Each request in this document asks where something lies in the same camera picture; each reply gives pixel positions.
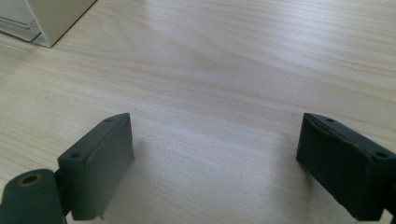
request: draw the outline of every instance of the table surface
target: table surface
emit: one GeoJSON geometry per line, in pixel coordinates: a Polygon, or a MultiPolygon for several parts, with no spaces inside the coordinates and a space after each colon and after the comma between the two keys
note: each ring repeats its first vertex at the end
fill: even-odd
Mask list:
{"type": "Polygon", "coordinates": [[[396,152],[395,22],[394,1],[99,0],[51,49],[0,36],[0,190],[129,112],[136,160],[85,223],[356,223],[295,160],[301,121],[396,152]]]}

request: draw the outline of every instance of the wooden table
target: wooden table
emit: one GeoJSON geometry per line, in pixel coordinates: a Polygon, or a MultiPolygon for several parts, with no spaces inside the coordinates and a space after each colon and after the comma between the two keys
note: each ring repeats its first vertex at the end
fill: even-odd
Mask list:
{"type": "Polygon", "coordinates": [[[85,223],[355,223],[295,160],[303,113],[396,152],[394,1],[99,0],[0,64],[0,190],[131,113],[136,161],[85,223]]]}

